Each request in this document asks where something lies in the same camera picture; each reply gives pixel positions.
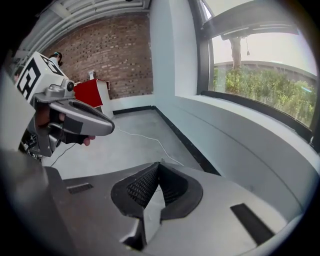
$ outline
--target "robotic arm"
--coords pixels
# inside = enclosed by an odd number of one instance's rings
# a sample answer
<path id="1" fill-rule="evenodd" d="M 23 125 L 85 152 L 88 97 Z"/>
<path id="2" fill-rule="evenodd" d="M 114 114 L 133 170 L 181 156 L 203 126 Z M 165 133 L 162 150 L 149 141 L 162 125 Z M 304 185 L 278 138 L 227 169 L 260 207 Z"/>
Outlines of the robotic arm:
<path id="1" fill-rule="evenodd" d="M 74 82 L 42 54 L 35 52 L 16 82 L 17 89 L 35 109 L 50 109 L 50 122 L 36 124 L 34 115 L 27 126 L 32 153 L 50 157 L 61 142 L 82 144 L 88 136 L 111 134 L 114 123 L 104 114 L 75 99 Z M 65 114 L 64 121 L 59 114 Z"/>

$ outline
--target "window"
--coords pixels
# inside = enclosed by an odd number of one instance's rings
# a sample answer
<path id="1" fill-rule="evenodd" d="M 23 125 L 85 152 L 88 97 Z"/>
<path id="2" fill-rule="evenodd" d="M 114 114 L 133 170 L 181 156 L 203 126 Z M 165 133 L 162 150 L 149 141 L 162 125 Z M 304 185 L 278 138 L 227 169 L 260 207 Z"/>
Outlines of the window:
<path id="1" fill-rule="evenodd" d="M 197 2 L 197 93 L 269 115 L 311 142 L 319 126 L 318 69 L 289 13 L 270 1 Z"/>
<path id="2" fill-rule="evenodd" d="M 317 66 L 300 33 L 257 33 L 227 40 L 217 36 L 212 45 L 209 90 L 261 102 L 310 127 Z"/>

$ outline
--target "sky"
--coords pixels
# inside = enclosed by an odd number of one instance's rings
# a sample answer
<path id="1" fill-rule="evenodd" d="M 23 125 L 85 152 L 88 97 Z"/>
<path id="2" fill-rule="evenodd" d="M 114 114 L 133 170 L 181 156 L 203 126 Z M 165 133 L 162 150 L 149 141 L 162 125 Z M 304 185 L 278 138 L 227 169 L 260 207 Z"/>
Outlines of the sky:
<path id="1" fill-rule="evenodd" d="M 218 15 L 248 0 L 206 0 L 207 4 Z M 214 63 L 232 62 L 231 43 L 222 40 L 221 36 L 212 39 Z M 247 56 L 247 44 L 250 55 Z M 251 34 L 241 39 L 241 60 L 275 62 L 302 69 L 317 75 L 315 58 L 304 36 L 289 33 Z"/>

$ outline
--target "green bush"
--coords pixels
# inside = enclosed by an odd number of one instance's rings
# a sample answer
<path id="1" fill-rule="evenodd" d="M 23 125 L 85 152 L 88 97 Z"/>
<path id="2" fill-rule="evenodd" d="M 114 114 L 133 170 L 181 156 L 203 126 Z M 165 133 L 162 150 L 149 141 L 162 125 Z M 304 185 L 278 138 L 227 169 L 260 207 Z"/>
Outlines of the green bush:
<path id="1" fill-rule="evenodd" d="M 316 89 L 305 81 L 288 80 L 273 69 L 214 68 L 213 90 L 256 100 L 285 112 L 310 126 L 316 104 Z"/>

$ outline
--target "tree trunk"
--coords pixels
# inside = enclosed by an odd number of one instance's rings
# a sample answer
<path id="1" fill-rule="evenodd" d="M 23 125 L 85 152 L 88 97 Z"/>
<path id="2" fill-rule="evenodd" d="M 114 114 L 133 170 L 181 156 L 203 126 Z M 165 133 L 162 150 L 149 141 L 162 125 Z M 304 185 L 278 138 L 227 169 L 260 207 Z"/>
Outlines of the tree trunk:
<path id="1" fill-rule="evenodd" d="M 233 69 L 238 70 L 241 68 L 241 37 L 229 39 L 231 43 Z"/>

